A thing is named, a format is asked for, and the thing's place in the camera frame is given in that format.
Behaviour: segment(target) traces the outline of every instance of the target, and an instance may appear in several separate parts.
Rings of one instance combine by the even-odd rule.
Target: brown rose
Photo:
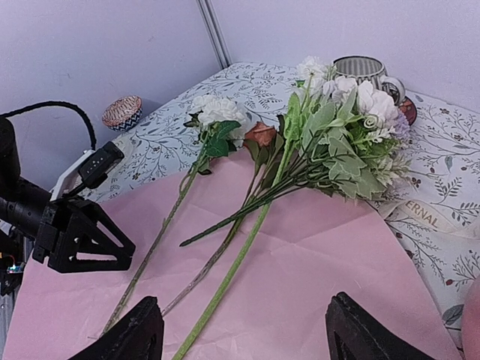
[[[267,126],[258,121],[250,131],[245,134],[246,140],[253,140],[259,146],[268,146],[277,135],[277,131],[273,126]]]

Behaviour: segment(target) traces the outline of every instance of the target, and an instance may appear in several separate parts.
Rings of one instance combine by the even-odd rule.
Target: table
[[[160,177],[186,170],[198,146],[195,130],[182,126],[190,102],[198,95],[226,96],[242,102],[254,121],[267,125],[285,113],[296,71],[291,67],[242,62],[195,85],[147,116],[116,141],[129,141],[133,153],[124,166],[97,190],[85,195],[94,201],[117,197]],[[412,126],[411,187],[395,196],[418,199],[460,225],[480,212],[480,124],[477,114],[407,92],[418,108]],[[461,349],[461,312],[465,295],[480,275],[480,242],[432,232],[396,212],[388,225],[425,282],[455,343]]]

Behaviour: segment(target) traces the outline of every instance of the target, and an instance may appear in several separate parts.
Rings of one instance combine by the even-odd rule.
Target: mug
[[[383,90],[392,96],[397,106],[405,100],[404,84],[399,79],[388,76],[381,61],[367,56],[346,56],[333,63],[337,67],[338,76],[352,77],[359,85],[370,80],[375,89]]]

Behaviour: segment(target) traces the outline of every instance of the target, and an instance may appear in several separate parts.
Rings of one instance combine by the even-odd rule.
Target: white wall
[[[3,0],[0,17],[0,113],[70,101],[94,122],[99,145],[117,135],[101,124],[117,98],[164,104],[220,70],[194,0]],[[145,112],[154,108],[150,102]],[[22,175],[41,186],[89,147],[70,110],[11,120]]]
[[[234,62],[369,55],[408,89],[480,111],[478,0],[212,0]]]

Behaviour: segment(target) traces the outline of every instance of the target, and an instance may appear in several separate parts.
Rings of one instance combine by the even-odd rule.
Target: floral tablecloth
[[[242,102],[253,121],[277,123],[285,113],[296,71],[270,64],[238,63],[187,90],[147,116],[116,141],[132,152],[106,183],[85,195],[102,202],[163,176],[186,170],[194,161],[196,131],[183,126],[198,95],[227,96]],[[422,200],[459,226],[480,213],[480,123],[477,114],[424,95],[407,92],[416,104],[408,153],[411,186],[394,197]],[[445,327],[461,350],[461,314],[470,284],[480,275],[480,242],[434,232],[396,211],[388,220],[439,308]]]

